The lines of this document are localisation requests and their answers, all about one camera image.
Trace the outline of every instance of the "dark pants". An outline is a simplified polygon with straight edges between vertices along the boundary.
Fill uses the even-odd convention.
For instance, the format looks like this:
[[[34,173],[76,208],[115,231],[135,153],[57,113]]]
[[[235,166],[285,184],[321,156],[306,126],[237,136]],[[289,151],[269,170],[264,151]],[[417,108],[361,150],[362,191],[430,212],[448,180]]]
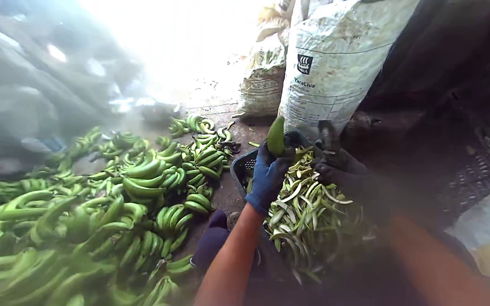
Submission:
[[[196,252],[192,257],[194,266],[205,273],[229,235],[230,231],[226,223],[226,214],[221,210],[214,211],[211,219],[209,219],[208,228],[198,241]],[[251,276],[262,276],[261,268],[259,267],[259,254],[257,252],[254,254]]]

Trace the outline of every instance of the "green banana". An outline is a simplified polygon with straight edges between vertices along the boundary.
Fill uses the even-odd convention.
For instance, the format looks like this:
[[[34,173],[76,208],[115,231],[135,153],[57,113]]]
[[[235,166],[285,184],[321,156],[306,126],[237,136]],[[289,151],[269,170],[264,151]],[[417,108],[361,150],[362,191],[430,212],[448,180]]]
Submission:
[[[213,153],[217,152],[215,148],[208,148],[205,149],[203,152],[201,152],[197,157],[196,157],[196,163],[200,163],[201,160]]]
[[[165,258],[169,254],[169,248],[171,248],[172,244],[173,244],[173,237],[170,237],[164,241],[164,246],[160,254],[162,258]]]
[[[141,250],[141,238],[139,236],[136,236],[133,238],[133,242],[122,257],[122,260],[120,261],[120,267],[127,266],[130,264],[133,259],[139,255]]]
[[[177,142],[172,142],[165,150],[158,153],[158,156],[159,157],[171,156],[175,152],[175,149],[177,149]]]
[[[160,159],[158,157],[153,157],[153,160],[150,163],[142,167],[134,167],[128,172],[126,172],[125,174],[128,177],[135,177],[135,178],[146,177],[147,179],[150,179],[153,177],[153,173],[156,172],[156,169],[158,169],[159,166],[160,166]]]
[[[214,160],[217,160],[218,158],[220,157],[223,157],[224,158],[224,153],[223,152],[220,152],[220,151],[216,151],[214,152],[213,154],[211,155],[208,155],[206,157],[204,157],[201,161],[199,161],[197,164],[199,165],[204,165],[208,168],[211,168],[210,166],[208,166],[209,163],[211,163],[212,161]]]
[[[175,213],[171,216],[169,219],[169,229],[174,230],[175,226],[177,225],[177,222],[182,218],[182,214],[185,212],[185,206],[179,207]]]
[[[190,264],[190,262],[181,267],[181,268],[177,268],[177,269],[168,269],[168,274],[172,277],[177,277],[177,276],[180,276],[188,271],[192,270],[192,265]]]
[[[123,233],[120,238],[117,240],[114,250],[117,252],[124,251],[127,249],[128,246],[130,246],[130,243],[133,240],[133,232],[132,231],[127,231]]]
[[[207,168],[213,168],[215,166],[218,166],[222,162],[223,159],[224,159],[224,154],[221,154],[221,156],[219,156],[216,160],[206,164],[205,166]]]
[[[151,178],[149,180],[146,180],[146,179],[134,179],[134,178],[130,178],[130,181],[132,181],[133,183],[139,185],[139,186],[142,186],[142,187],[148,187],[148,188],[156,188],[158,187],[162,182],[163,182],[163,179],[164,179],[164,176],[162,175],[159,175],[155,178]]]
[[[159,229],[163,228],[163,220],[164,220],[164,215],[168,211],[169,207],[163,207],[160,209],[158,212],[158,215],[156,216],[156,225],[158,226]]]
[[[114,249],[113,241],[111,239],[105,240],[105,242],[100,247],[98,247],[91,253],[92,260],[99,261],[108,257],[113,251],[113,249]]]
[[[173,182],[175,182],[177,180],[177,178],[179,177],[179,174],[177,172],[175,172],[174,174],[171,174],[169,176],[166,176],[166,179],[164,180],[164,182],[160,185],[160,188],[164,188],[164,190],[166,188],[168,188],[171,184],[173,184]]]
[[[135,184],[132,182],[129,178],[124,177],[124,181],[122,182],[124,184],[124,189],[134,195],[137,195],[139,197],[155,197],[158,196],[166,191],[166,188],[148,188],[148,187],[143,187],[138,184]]]
[[[65,306],[85,306],[85,296],[81,294],[74,295]]]
[[[162,238],[159,235],[153,233],[153,244],[150,247],[149,256],[152,256],[153,254],[160,251],[163,244],[164,241],[162,240]]]
[[[107,212],[103,215],[103,217],[99,221],[98,227],[116,221],[120,215],[120,212],[122,212],[123,208],[124,208],[124,197],[120,195],[111,203],[109,209],[107,209]]]
[[[285,151],[285,134],[284,134],[284,117],[277,117],[276,120],[269,127],[268,131],[268,150],[271,155],[278,158],[281,157]]]
[[[164,214],[164,219],[162,220],[162,228],[169,230],[169,221],[171,220],[173,214],[180,208],[183,207],[182,204],[175,204],[168,208],[167,212]]]
[[[221,180],[221,176],[218,175],[215,171],[209,169],[208,167],[201,165],[200,167],[198,167],[198,169],[201,171],[202,174],[204,174],[208,177],[211,177],[217,181]]]
[[[185,230],[175,239],[175,241],[172,243],[172,245],[169,247],[169,251],[173,252],[177,250],[182,243],[185,241],[186,235],[188,234],[188,228],[185,228]]]
[[[196,175],[196,176],[195,176],[193,179],[189,180],[189,181],[188,181],[188,184],[190,184],[190,185],[193,185],[193,186],[194,186],[194,185],[196,185],[196,183],[197,183],[197,182],[199,182],[199,181],[200,181],[200,179],[201,179],[202,177],[204,177],[204,175],[203,175],[202,173],[200,173],[200,174]]]
[[[205,209],[204,206],[202,206],[201,204],[196,203],[194,201],[186,201],[185,207],[187,207],[193,211],[197,211],[199,213],[202,213],[202,214],[209,214],[209,211],[207,209]]]
[[[184,267],[190,263],[191,258],[192,258],[192,255],[187,255],[187,256],[183,257],[182,259],[179,259],[179,260],[176,260],[173,262],[168,262],[166,264],[166,269],[168,271],[171,271],[171,270],[176,270],[176,269],[182,268],[182,267]]]
[[[204,206],[207,210],[211,209],[211,202],[206,197],[204,197],[202,194],[189,194],[186,197],[186,200],[199,203],[202,206]]]
[[[173,153],[173,155],[170,155],[170,156],[167,156],[167,157],[161,156],[161,157],[158,157],[158,158],[160,160],[164,161],[164,162],[167,162],[167,163],[170,163],[170,164],[174,164],[174,163],[177,163],[178,161],[180,161],[181,152]]]

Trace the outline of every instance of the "black plastic crate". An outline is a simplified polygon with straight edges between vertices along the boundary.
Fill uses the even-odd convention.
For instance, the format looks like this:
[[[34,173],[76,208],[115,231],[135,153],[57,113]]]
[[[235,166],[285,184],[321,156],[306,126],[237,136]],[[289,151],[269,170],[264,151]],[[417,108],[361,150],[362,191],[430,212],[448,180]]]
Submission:
[[[285,133],[285,145],[294,146],[295,148],[303,146],[307,148],[312,146],[313,143],[299,131],[289,131]],[[254,164],[256,163],[256,155],[258,149],[254,149],[246,154],[236,158],[231,165],[230,173],[236,182],[236,187],[241,197],[245,199],[247,195],[247,173],[248,170],[253,171]]]

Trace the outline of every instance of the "sack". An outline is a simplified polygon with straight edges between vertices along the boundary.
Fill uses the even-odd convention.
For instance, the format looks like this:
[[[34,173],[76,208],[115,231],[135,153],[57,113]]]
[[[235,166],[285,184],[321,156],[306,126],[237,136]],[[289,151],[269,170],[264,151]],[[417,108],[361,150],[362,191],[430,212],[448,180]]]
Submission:
[[[282,0],[259,12],[258,35],[241,83],[238,113],[276,115],[285,78],[286,48],[294,0]]]
[[[302,0],[292,14],[279,115],[316,139],[317,122],[345,127],[419,0]]]

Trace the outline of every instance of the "person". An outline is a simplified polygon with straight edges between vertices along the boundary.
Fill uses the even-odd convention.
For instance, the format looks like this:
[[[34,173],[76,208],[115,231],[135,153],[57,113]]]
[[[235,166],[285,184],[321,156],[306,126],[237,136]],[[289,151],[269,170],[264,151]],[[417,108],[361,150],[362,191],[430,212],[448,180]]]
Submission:
[[[258,256],[255,251],[262,230],[262,221],[268,215],[271,202],[281,191],[285,173],[294,160],[294,149],[290,148],[280,158],[269,154],[264,142],[258,150],[253,188],[246,196],[246,205],[232,231],[225,230],[220,223],[221,214],[214,216],[208,235],[202,237],[211,241],[209,254],[200,250],[192,258],[202,261],[208,267],[200,289],[195,297],[195,306],[241,305],[244,300],[249,274]],[[467,266],[443,239],[434,238],[432,231],[419,226],[420,222],[402,212],[381,207],[378,190],[366,167],[341,149],[339,157],[343,161],[340,168],[331,167],[323,158],[312,163],[320,175],[322,184],[337,184],[347,198],[356,199],[370,212],[387,240],[401,266],[404,267],[412,286],[426,305],[490,305],[490,282]]]

